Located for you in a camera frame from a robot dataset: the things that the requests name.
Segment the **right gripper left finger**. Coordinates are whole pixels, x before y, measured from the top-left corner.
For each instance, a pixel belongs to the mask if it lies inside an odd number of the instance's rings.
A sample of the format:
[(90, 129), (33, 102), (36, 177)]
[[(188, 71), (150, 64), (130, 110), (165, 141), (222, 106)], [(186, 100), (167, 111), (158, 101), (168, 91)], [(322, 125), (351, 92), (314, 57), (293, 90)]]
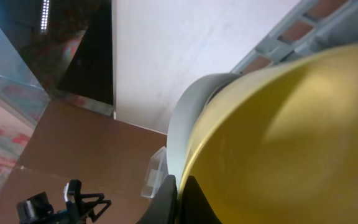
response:
[(174, 224), (177, 185), (174, 175), (168, 175), (137, 224)]

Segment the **grey plate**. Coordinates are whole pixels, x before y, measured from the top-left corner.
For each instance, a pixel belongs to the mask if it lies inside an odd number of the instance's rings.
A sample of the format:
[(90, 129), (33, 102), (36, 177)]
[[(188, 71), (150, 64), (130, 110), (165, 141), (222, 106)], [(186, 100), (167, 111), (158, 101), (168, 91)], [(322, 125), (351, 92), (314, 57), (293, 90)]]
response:
[(204, 107), (225, 86), (239, 78), (234, 73), (207, 75), (193, 82), (182, 94), (170, 118), (167, 133), (168, 173), (180, 185), (185, 167), (188, 141), (198, 117)]

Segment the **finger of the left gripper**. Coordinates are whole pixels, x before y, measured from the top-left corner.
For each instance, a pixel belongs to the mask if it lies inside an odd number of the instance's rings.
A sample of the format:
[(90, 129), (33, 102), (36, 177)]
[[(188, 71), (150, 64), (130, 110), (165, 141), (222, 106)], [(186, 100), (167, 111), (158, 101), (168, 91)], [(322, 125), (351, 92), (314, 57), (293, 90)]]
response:
[(68, 216), (70, 218), (81, 217), (81, 186), (82, 183), (79, 180), (70, 180), (63, 190), (63, 197), (67, 208)]
[(112, 204), (102, 193), (80, 194), (80, 202), (82, 211), (80, 220), (83, 223), (86, 223), (88, 218), (95, 223)]

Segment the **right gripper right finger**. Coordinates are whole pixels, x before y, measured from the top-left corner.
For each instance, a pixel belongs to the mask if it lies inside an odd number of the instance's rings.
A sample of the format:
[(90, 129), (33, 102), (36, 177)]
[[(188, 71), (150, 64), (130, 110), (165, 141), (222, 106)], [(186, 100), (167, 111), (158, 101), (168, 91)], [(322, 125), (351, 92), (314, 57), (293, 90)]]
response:
[(213, 212), (199, 183), (189, 176), (181, 196), (180, 223), (184, 224), (221, 224)]

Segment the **yellow bowl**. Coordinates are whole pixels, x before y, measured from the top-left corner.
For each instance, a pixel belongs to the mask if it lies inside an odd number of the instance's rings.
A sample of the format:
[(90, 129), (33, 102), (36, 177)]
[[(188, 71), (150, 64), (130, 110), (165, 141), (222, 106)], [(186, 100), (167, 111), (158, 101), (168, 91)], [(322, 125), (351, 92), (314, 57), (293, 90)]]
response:
[(358, 44), (244, 75), (197, 119), (178, 190), (222, 223), (358, 223)]

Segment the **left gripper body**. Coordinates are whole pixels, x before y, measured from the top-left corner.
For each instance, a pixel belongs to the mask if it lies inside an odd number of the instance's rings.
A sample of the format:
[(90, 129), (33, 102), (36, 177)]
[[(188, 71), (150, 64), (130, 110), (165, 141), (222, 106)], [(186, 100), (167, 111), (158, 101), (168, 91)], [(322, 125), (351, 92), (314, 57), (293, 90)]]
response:
[(16, 205), (20, 224), (40, 223), (54, 214), (46, 192), (41, 192)]

